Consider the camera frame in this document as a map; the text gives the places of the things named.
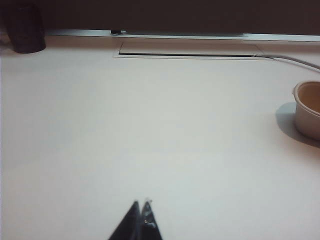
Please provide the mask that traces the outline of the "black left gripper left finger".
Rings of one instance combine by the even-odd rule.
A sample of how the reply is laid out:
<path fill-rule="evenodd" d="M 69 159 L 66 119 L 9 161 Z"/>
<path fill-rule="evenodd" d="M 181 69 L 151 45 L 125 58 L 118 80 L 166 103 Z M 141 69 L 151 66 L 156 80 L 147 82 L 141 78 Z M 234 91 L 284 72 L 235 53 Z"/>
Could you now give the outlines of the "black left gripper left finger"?
<path fill-rule="evenodd" d="M 109 240 L 138 240 L 139 239 L 140 206 L 134 201 L 122 218 Z"/>

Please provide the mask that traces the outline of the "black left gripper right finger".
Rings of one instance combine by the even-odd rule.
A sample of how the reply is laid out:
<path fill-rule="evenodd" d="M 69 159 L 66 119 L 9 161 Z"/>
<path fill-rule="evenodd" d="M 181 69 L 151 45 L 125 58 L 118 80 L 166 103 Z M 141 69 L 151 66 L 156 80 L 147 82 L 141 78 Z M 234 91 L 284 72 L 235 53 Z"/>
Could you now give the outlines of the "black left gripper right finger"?
<path fill-rule="evenodd" d="M 147 200 L 142 208 L 140 215 L 140 239 L 141 240 L 162 240 L 151 201 Z"/>

